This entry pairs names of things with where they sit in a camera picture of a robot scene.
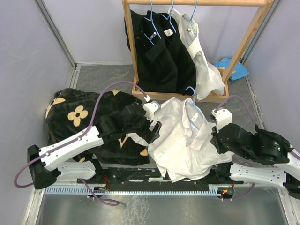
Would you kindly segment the blue wire hanger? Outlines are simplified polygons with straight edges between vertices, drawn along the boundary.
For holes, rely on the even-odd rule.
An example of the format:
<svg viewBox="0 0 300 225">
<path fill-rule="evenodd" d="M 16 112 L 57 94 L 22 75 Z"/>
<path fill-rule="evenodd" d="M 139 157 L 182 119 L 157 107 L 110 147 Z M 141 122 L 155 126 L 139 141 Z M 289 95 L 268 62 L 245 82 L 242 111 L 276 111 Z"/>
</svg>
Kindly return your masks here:
<svg viewBox="0 0 300 225">
<path fill-rule="evenodd" d="M 195 121 L 199 116 L 202 118 L 202 121 L 204 121 L 204 114 L 195 104 L 195 97 L 196 97 L 195 89 L 192 86 L 187 86 L 185 90 L 188 89 L 191 89 L 193 92 L 193 103 L 189 105 L 192 106 L 196 111 L 196 114 L 192 117 L 192 119 L 190 119 L 190 122 L 197 130 L 199 130 L 200 128 L 196 125 Z"/>
</svg>

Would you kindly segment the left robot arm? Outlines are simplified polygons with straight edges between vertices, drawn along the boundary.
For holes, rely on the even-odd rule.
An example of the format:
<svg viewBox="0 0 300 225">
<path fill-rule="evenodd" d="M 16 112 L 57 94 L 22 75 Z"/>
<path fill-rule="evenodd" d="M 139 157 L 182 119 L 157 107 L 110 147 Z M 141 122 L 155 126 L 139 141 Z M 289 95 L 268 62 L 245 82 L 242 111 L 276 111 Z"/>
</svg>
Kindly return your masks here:
<svg viewBox="0 0 300 225">
<path fill-rule="evenodd" d="M 161 106 L 156 101 L 144 105 L 133 103 L 122 111 L 101 116 L 90 128 L 58 143 L 42 148 L 30 146 L 27 157 L 34 188 L 44 189 L 57 181 L 74 179 L 100 182 L 104 172 L 92 161 L 72 163 L 69 159 L 129 133 L 136 133 L 147 143 L 152 143 L 159 138 L 162 124 L 157 122 L 153 129 L 150 129 L 150 125 L 160 109 Z"/>
</svg>

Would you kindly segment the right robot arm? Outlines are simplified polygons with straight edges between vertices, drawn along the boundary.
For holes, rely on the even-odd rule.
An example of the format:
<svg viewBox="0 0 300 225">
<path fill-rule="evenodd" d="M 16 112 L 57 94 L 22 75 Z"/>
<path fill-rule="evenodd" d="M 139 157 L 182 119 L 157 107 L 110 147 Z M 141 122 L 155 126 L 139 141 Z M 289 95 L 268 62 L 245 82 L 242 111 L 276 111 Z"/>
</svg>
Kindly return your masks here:
<svg viewBox="0 0 300 225">
<path fill-rule="evenodd" d="M 252 134 L 229 123 L 221 129 L 213 127 L 211 143 L 218 153 L 234 153 L 262 164 L 258 168 L 230 162 L 215 171 L 218 182 L 233 180 L 264 184 L 284 189 L 295 199 L 300 198 L 300 154 L 283 136 L 258 126 Z"/>
</svg>

